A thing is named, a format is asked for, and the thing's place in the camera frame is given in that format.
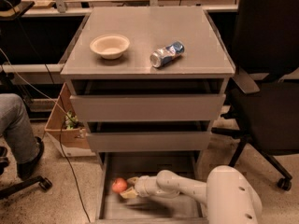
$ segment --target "orange ball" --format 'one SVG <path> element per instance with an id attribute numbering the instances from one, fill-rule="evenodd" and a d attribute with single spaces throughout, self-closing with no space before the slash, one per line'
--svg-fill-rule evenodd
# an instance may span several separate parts
<path id="1" fill-rule="evenodd" d="M 115 193 L 121 193 L 122 191 L 125 191 L 127 188 L 128 188 L 127 181 L 121 177 L 116 178 L 112 184 L 112 190 Z"/>

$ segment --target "black office chair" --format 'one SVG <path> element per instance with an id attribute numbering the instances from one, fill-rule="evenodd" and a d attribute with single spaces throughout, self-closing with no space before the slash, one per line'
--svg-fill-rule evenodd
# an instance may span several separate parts
<path id="1" fill-rule="evenodd" d="M 284 190 L 292 176 L 273 156 L 299 153 L 299 83 L 281 82 L 299 66 L 298 10 L 298 0 L 239 1 L 229 48 L 237 69 L 227 89 L 231 108 L 222 116 L 236 119 L 240 130 L 212 129 L 240 139 L 230 166 L 249 143 L 284 175 L 278 181 Z M 260 81 L 249 76 L 264 72 Z"/>
<path id="2" fill-rule="evenodd" d="M 8 165 L 9 165 L 9 161 L 7 158 L 7 148 L 0 147 L 0 175 L 4 172 L 4 169 L 8 167 Z M 43 178 L 42 176 L 39 175 L 37 177 L 33 177 L 26 181 L 23 181 L 19 184 L 13 185 L 9 188 L 0 190 L 0 200 L 8 198 L 8 196 L 20 190 L 26 189 L 37 182 L 39 183 L 39 186 L 45 191 L 52 187 L 51 182 L 47 178 Z"/>

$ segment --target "chair armrest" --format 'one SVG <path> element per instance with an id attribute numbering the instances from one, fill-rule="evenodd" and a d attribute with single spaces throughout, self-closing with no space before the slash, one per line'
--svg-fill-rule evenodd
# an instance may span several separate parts
<path id="1" fill-rule="evenodd" d="M 254 79 L 241 67 L 237 68 L 237 71 L 233 77 L 233 81 L 245 94 L 251 94 L 260 91 L 260 88 L 255 83 Z"/>

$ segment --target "cable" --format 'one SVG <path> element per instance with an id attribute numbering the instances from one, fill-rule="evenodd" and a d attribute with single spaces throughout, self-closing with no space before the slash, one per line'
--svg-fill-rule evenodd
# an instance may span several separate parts
<path id="1" fill-rule="evenodd" d="M 15 14 L 17 14 L 15 8 L 8 2 L 8 0 L 4 0 L 4 1 L 5 1 L 6 3 L 8 3 L 8 4 L 12 7 L 12 9 L 14 10 Z M 36 52 L 35 48 L 32 46 L 32 44 L 31 44 L 31 42 L 30 42 L 30 39 L 29 39 L 29 37 L 27 36 L 27 34 L 25 33 L 25 31 L 24 31 L 24 34 L 25 34 L 25 36 L 28 38 L 28 41 L 29 41 L 29 43 L 30 43 L 32 49 L 35 51 L 35 53 L 37 54 L 37 56 L 39 56 L 39 54 Z M 2 50 L 1 48 L 0 48 L 0 51 L 1 51 L 1 53 L 5 56 L 5 58 L 7 59 L 7 62 L 8 62 L 8 64 L 11 66 L 11 68 L 13 69 L 14 73 L 17 74 L 17 76 L 18 76 L 21 80 L 23 80 L 27 85 L 29 85 L 30 87 L 32 87 L 34 90 L 36 90 L 36 91 L 39 92 L 40 94 L 42 94 L 42 95 L 44 95 L 45 97 L 47 97 L 48 99 L 52 100 L 52 101 L 53 101 L 53 102 L 54 102 L 54 103 L 55 103 L 55 104 L 56 104 L 56 105 L 57 105 L 57 106 L 64 112 L 64 114 L 66 115 L 66 118 L 67 118 L 67 119 L 70 119 L 72 122 L 74 122 L 74 121 L 68 116 L 68 114 L 67 114 L 67 112 L 64 110 L 64 108 L 61 107 L 61 106 L 58 104 L 58 100 L 61 98 L 61 95 L 59 95 L 57 101 L 55 101 L 54 99 L 50 98 L 48 95 L 46 95 L 45 93 L 43 93 L 42 91 L 40 91 L 39 89 L 37 89 L 36 87 L 34 87 L 34 86 L 33 86 L 32 84 L 30 84 L 27 80 L 25 80 L 25 79 L 24 79 L 18 72 L 15 71 L 15 69 L 14 69 L 13 65 L 11 64 L 11 62 L 10 62 L 8 56 L 3 52 L 3 50 Z M 91 223 L 90 217 L 89 217 L 89 215 L 88 215 L 88 213 L 87 213 L 87 211 L 86 211 L 86 208 L 85 208 L 84 203 L 83 203 L 83 200 L 82 200 L 82 196 L 81 196 L 80 189 L 79 189 L 79 187 L 78 187 L 78 180 L 77 180 L 77 177 L 76 177 L 74 168 L 73 168 L 73 166 L 72 166 L 70 160 L 67 158 L 67 156 L 66 156 L 65 153 L 64 153 L 64 148 L 63 148 L 63 144 L 62 144 L 62 140 L 61 140 L 61 138 L 62 138 L 62 132 L 63 132 L 63 127 L 64 127 L 64 123 L 65 123 L 65 121 L 63 122 L 63 124 L 62 124 L 62 126 L 61 126 L 61 129 L 60 129 L 60 136 L 59 136 L 60 147 L 61 147 L 61 150 L 62 150 L 62 152 L 63 152 L 63 154 L 64 154 L 64 157 L 66 158 L 66 160 L 67 160 L 67 162 L 68 162 L 68 164 L 69 164 L 69 166 L 70 166 L 70 168 L 71 168 L 72 174 L 73 174 L 73 176 L 74 176 L 75 183 L 76 183 L 77 190 L 78 190 L 78 196 L 79 196 L 79 198 L 80 198 L 80 202 L 81 202 L 82 208 L 83 208 L 83 210 L 84 210 L 84 212 L 85 212 L 85 215 L 86 215 L 86 217 L 87 217 L 89 223 Z"/>
<path id="2" fill-rule="evenodd" d="M 80 192 L 80 189 L 79 189 L 79 186 L 78 186 L 78 180 L 77 180 L 77 177 L 76 177 L 76 174 L 75 174 L 73 165 L 72 165 L 72 163 L 70 162 L 70 160 L 67 158 L 67 156 L 66 156 L 65 153 L 64 153 L 64 147 L 63 147 L 63 144 L 62 144 L 62 132 L 63 132 L 63 127 L 64 127 L 64 122 L 63 122 L 63 124 L 62 124 L 62 126 L 61 126 L 61 129 L 60 129 L 60 135 L 59 135 L 59 144 L 60 144 L 60 148 L 61 148 L 61 150 L 62 150 L 62 152 L 63 152 L 63 154 L 64 154 L 64 157 L 66 158 L 66 160 L 67 160 L 67 162 L 68 162 L 68 164 L 69 164 L 69 166 L 70 166 L 70 168 L 71 168 L 71 170 L 72 170 L 72 173 L 73 173 L 73 176 L 74 176 L 74 179 L 75 179 L 75 183 L 76 183 L 76 186 L 77 186 L 78 196 L 79 196 L 79 198 L 80 198 L 80 202 L 81 202 L 83 211 L 84 211 L 84 213 L 85 213 L 85 215 L 86 215 L 86 217 L 87 217 L 89 223 L 91 223 L 90 217 L 89 217 L 89 215 L 88 215 L 88 213 L 87 213 L 87 211 L 86 211 L 86 208 L 85 208 L 85 206 L 84 206 L 84 202 L 83 202 L 83 200 L 82 200 L 81 192 Z"/>
<path id="3" fill-rule="evenodd" d="M 8 0 L 3 0 L 3 1 L 11 6 L 11 8 L 13 9 L 13 11 L 14 11 L 14 13 L 15 13 L 15 15 L 16 15 L 16 14 L 17 14 L 17 11 L 16 11 L 15 7 L 14 7 Z M 34 45 L 33 45 L 32 42 L 31 42 L 31 40 L 30 40 L 28 34 L 26 33 L 25 29 L 23 28 L 23 26 L 22 26 L 22 24 L 21 24 L 21 21 L 20 21 L 19 17 L 17 17 L 17 21 L 18 21 L 18 24 L 19 24 L 19 26 L 21 27 L 21 30 L 23 31 L 23 34 L 24 34 L 24 36 L 26 37 L 27 42 L 29 43 L 31 49 L 35 52 L 35 54 L 37 55 L 38 59 L 39 59 L 40 61 L 42 61 L 42 58 L 41 58 L 40 54 L 37 52 L 36 48 L 34 47 Z M 50 73 L 50 70 L 49 70 L 49 68 L 47 67 L 46 64 L 45 64 L 45 67 L 46 67 L 46 69 L 47 69 L 47 71 L 48 71 L 48 74 L 49 74 L 49 76 L 50 76 L 50 79 L 51 79 L 52 83 L 55 84 L 54 79 L 53 79 L 53 76 L 52 76 L 52 74 Z"/>
<path id="4" fill-rule="evenodd" d="M 54 102 L 63 112 L 66 116 L 68 116 L 67 112 L 65 112 L 65 110 L 58 104 L 58 102 L 52 98 L 50 98 L 47 94 L 45 94 L 44 92 L 40 91 L 39 89 L 37 89 L 35 86 L 33 86 L 32 84 L 30 84 L 26 79 L 24 79 L 13 67 L 13 65 L 11 64 L 8 56 L 3 52 L 3 50 L 0 48 L 0 52 L 5 56 L 5 58 L 7 59 L 8 64 L 11 66 L 12 70 L 14 71 L 14 73 L 22 80 L 24 81 L 27 85 L 29 85 L 31 88 L 33 88 L 35 91 L 39 92 L 40 94 L 42 94 L 43 96 L 45 96 L 46 98 L 48 98 L 49 100 L 51 100 L 52 102 Z"/>

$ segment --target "shoe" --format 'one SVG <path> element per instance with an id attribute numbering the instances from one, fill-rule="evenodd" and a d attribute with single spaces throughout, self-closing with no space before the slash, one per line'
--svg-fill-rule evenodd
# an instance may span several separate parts
<path id="1" fill-rule="evenodd" d="M 32 160 L 28 161 L 26 163 L 18 164 L 17 163 L 17 171 L 18 171 L 18 177 L 22 180 L 28 179 L 32 173 L 34 172 L 37 163 L 39 162 L 41 156 L 44 153 L 44 143 L 41 141 L 39 137 L 36 137 L 36 141 L 39 146 L 39 152 L 37 156 Z"/>

